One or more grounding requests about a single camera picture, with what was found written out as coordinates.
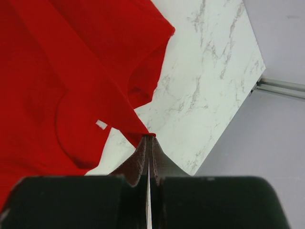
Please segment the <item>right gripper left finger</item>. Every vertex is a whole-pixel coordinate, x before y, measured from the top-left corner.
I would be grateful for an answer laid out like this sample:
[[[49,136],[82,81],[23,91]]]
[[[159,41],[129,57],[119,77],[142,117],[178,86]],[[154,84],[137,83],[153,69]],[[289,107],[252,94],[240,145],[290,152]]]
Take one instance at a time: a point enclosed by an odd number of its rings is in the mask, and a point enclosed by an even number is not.
[[[144,136],[134,153],[110,173],[124,180],[118,212],[118,229],[147,228],[148,143]]]

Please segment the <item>red t shirt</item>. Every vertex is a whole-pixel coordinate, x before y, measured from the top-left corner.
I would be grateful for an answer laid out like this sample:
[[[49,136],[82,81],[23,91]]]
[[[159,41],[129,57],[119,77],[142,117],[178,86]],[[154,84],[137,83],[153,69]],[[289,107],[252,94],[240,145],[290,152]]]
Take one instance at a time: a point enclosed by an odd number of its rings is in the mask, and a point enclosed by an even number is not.
[[[149,0],[1,1],[0,203],[96,168],[113,129],[137,146],[174,32]]]

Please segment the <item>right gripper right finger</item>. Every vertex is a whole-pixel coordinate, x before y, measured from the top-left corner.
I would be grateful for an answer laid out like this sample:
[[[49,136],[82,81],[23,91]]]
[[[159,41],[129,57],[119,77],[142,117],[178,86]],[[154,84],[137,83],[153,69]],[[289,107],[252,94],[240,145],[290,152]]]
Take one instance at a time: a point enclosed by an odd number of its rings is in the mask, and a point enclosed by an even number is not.
[[[190,175],[164,153],[156,137],[150,136],[149,142],[149,185],[152,228],[162,229],[164,222],[162,180],[166,177],[189,177]]]

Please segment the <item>aluminium rail frame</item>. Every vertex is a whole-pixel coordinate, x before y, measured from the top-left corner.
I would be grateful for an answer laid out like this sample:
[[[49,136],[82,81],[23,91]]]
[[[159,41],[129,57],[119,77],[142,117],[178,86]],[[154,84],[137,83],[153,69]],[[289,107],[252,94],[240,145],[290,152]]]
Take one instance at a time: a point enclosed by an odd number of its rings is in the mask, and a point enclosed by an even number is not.
[[[299,83],[291,83],[281,80],[261,77],[256,85],[251,90],[250,94],[254,91],[263,91],[280,96],[291,97],[295,99],[305,99],[305,85]]]

